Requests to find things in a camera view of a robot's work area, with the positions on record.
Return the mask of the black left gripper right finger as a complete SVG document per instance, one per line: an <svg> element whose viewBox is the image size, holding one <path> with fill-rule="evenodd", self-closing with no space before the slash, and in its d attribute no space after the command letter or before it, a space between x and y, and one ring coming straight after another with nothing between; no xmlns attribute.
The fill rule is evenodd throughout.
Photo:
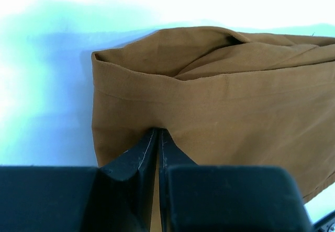
<svg viewBox="0 0 335 232"><path fill-rule="evenodd" d="M197 165L160 131L163 231L313 231L296 182L276 166Z"/></svg>

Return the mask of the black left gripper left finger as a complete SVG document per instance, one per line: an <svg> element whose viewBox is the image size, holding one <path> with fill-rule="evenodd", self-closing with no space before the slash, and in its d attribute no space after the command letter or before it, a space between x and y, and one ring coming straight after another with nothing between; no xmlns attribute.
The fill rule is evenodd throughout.
<svg viewBox="0 0 335 232"><path fill-rule="evenodd" d="M1 231L148 231L156 129L101 168L1 167Z"/></svg>

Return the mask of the brown trousers with striped waistband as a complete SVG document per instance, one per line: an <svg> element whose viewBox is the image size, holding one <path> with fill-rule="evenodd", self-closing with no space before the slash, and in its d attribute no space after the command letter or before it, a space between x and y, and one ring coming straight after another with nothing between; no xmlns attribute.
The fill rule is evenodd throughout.
<svg viewBox="0 0 335 232"><path fill-rule="evenodd" d="M334 39L162 29L92 53L99 165L151 127L204 164L274 164L305 201L334 182Z"/></svg>

